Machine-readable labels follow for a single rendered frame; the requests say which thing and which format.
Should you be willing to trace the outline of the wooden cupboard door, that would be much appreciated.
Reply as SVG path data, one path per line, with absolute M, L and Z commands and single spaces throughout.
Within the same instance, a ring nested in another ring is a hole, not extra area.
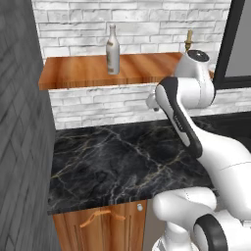
M 141 203 L 143 210 L 137 210 Z M 53 216 L 62 251 L 142 251 L 147 201 L 135 201 Z M 125 216 L 118 221 L 111 215 L 97 217 L 80 228 L 94 212 L 112 210 Z

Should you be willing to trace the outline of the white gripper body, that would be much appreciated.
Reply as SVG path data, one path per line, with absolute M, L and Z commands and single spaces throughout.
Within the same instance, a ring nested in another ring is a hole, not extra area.
M 160 106 L 156 101 L 156 97 L 154 93 L 151 93 L 146 99 L 146 105 L 149 109 L 153 109 L 155 112 L 160 110 Z

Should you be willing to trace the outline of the black framed glass cabinet door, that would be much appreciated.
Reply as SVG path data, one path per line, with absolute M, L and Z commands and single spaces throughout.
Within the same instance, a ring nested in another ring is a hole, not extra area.
M 251 87 L 251 0 L 231 0 L 213 84 Z

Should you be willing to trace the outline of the silver white liquor bottle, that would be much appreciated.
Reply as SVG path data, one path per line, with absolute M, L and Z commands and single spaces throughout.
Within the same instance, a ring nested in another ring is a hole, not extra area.
M 120 72 L 120 44 L 116 37 L 116 26 L 110 25 L 110 36 L 106 44 L 107 70 L 109 75 Z

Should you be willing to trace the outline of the wooden cabinet shelf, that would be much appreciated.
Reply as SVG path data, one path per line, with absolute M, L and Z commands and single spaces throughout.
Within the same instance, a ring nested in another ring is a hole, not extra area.
M 39 79 L 39 89 L 159 82 L 174 73 L 181 56 L 180 52 L 123 54 L 118 75 L 108 74 L 105 55 L 49 57 Z

